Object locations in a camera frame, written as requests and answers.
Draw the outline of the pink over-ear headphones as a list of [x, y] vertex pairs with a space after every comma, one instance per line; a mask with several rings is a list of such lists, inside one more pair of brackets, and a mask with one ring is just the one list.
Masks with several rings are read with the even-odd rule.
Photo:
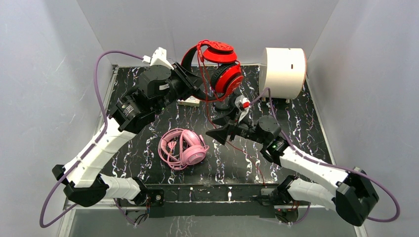
[[204, 160], [209, 146], [202, 135], [182, 128], [166, 132], [158, 144], [158, 154], [172, 170], [183, 170]]

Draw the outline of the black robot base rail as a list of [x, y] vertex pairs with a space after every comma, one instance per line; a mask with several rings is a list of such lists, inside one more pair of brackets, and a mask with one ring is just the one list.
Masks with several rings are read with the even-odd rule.
[[274, 218], [291, 210], [289, 217], [297, 217], [297, 208], [306, 201], [284, 201], [272, 191], [277, 184], [149, 184], [134, 200], [119, 199], [129, 211], [150, 210], [151, 218], [172, 216], [256, 216]]

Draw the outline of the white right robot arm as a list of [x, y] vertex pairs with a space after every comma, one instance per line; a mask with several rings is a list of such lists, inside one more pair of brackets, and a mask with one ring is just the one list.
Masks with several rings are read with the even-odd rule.
[[240, 136], [260, 143], [263, 157], [280, 167], [294, 170], [310, 179], [288, 177], [270, 195], [284, 204], [307, 201], [334, 210], [353, 226], [361, 226], [377, 204], [379, 197], [366, 173], [358, 168], [345, 170], [314, 158], [295, 148], [281, 134], [276, 118], [264, 115], [257, 123], [239, 119], [239, 110], [217, 119], [224, 124], [206, 132], [221, 144]]

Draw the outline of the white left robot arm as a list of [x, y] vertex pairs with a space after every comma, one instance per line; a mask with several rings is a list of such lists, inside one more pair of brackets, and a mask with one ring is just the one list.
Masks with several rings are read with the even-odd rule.
[[70, 162], [56, 165], [53, 174], [64, 185], [68, 200], [83, 207], [104, 198], [123, 198], [143, 205], [151, 195], [138, 178], [117, 178], [101, 173], [119, 149], [155, 121], [168, 105], [200, 90], [203, 79], [180, 64], [154, 65], [106, 113], [104, 124], [91, 142]]

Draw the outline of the red and black headphones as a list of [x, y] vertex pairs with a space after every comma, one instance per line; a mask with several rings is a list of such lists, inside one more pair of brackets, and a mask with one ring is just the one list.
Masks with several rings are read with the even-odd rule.
[[190, 48], [181, 61], [181, 66], [191, 71], [192, 60], [197, 56], [198, 62], [209, 61], [218, 64], [209, 80], [213, 96], [198, 90], [193, 96], [205, 102], [222, 101], [241, 84], [244, 79], [240, 62], [234, 47], [224, 42], [202, 40]]

